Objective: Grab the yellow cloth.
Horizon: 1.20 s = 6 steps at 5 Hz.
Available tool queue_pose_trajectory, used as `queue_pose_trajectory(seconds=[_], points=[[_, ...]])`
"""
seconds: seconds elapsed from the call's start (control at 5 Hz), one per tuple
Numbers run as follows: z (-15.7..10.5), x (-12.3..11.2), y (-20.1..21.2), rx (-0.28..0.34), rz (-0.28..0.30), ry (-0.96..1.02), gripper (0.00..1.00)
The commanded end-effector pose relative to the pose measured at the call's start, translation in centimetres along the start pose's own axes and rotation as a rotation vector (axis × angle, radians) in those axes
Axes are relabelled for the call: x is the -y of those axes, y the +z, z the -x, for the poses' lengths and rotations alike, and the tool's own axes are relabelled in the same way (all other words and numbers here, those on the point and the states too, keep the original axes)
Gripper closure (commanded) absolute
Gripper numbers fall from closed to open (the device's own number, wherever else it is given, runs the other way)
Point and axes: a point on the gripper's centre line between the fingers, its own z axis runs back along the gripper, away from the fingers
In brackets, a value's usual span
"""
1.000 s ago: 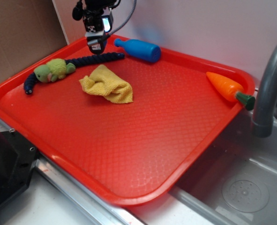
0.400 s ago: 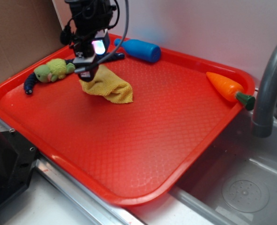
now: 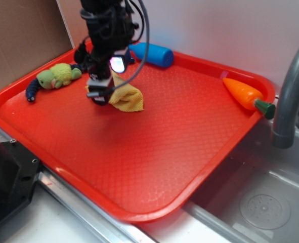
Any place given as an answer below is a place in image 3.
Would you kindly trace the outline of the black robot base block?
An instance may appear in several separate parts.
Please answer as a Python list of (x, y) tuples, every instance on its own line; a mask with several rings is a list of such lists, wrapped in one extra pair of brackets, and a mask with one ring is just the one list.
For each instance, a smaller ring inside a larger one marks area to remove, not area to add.
[(0, 225), (31, 203), (40, 159), (20, 142), (0, 141)]

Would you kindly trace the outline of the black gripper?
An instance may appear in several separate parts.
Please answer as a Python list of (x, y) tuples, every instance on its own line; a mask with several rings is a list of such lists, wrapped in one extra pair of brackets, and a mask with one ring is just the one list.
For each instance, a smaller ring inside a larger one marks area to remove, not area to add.
[(100, 106), (108, 104), (113, 93), (112, 56), (113, 53), (108, 53), (98, 57), (97, 53), (87, 50), (86, 43), (80, 43), (74, 53), (74, 61), (85, 64), (89, 74), (87, 97)]

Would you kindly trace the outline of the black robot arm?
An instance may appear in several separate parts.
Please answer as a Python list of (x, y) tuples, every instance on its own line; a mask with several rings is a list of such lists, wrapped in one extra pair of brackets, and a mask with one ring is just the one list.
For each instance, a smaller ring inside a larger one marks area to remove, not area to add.
[(94, 103), (106, 105), (114, 92), (113, 74), (123, 73), (134, 63), (129, 45), (139, 26), (132, 21), (127, 1), (81, 1), (81, 18), (86, 22), (93, 48), (82, 42), (74, 61), (89, 74), (87, 95)]

